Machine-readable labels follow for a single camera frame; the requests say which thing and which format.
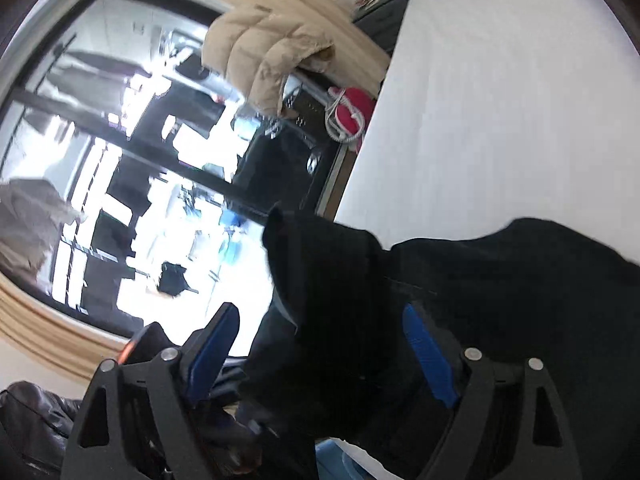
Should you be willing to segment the black denim pants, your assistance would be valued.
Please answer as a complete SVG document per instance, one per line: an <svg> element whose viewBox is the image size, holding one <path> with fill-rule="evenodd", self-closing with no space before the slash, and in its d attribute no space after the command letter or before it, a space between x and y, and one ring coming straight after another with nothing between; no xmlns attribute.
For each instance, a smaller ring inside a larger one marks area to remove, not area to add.
<svg viewBox="0 0 640 480"><path fill-rule="evenodd" d="M540 359L587 479L639 460L639 269L552 221L476 240L369 232L274 210L262 233L274 291L244 364L239 414L295 443L337 438L414 479L466 381L462 354Z"/></svg>

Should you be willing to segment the white sheeted bed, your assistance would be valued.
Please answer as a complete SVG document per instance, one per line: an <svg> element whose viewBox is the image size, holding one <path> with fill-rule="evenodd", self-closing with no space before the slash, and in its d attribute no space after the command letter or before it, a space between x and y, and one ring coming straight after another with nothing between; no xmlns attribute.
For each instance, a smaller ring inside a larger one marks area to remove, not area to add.
<svg viewBox="0 0 640 480"><path fill-rule="evenodd" d="M337 221L390 246L539 218L639 255L639 55L604 0L410 0Z"/></svg>

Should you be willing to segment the black framed glass sliding door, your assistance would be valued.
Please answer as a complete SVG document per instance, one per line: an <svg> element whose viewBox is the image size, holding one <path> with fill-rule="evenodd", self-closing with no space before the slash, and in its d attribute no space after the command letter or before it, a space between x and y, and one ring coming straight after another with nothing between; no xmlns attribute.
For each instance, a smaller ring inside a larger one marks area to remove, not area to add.
<svg viewBox="0 0 640 480"><path fill-rule="evenodd" d="M326 206L343 150L332 82L296 70L283 118L201 61L216 11L189 0L48 0L1 63L1 186L28 210L6 270L55 310L183 342L225 302L242 356L272 297L275 206Z"/></svg>

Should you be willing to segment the red and white garment steamer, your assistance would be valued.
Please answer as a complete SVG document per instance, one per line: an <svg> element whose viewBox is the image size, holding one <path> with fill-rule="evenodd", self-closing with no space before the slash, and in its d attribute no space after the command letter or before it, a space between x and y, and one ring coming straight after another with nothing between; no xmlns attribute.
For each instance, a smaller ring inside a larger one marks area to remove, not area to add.
<svg viewBox="0 0 640 480"><path fill-rule="evenodd" d="M326 133L358 154L361 150L376 101L359 88L329 88L329 104L324 112Z"/></svg>

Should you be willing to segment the beige puffer jacket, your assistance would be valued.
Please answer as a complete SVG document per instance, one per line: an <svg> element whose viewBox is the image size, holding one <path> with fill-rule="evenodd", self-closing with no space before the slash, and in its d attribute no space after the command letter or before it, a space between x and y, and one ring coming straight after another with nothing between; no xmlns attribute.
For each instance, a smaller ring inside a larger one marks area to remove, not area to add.
<svg viewBox="0 0 640 480"><path fill-rule="evenodd" d="M325 72L334 41L322 28L260 6L234 8L209 26L202 65L224 78L245 103L267 117L284 114L288 76L299 67Z"/></svg>

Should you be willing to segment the dark grey nightstand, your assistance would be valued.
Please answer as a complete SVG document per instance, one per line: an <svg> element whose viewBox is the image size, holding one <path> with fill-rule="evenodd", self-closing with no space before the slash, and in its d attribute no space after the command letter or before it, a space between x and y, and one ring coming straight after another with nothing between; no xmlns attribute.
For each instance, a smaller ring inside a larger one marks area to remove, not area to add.
<svg viewBox="0 0 640 480"><path fill-rule="evenodd" d="M352 22L386 54L393 55L409 0L374 0Z"/></svg>

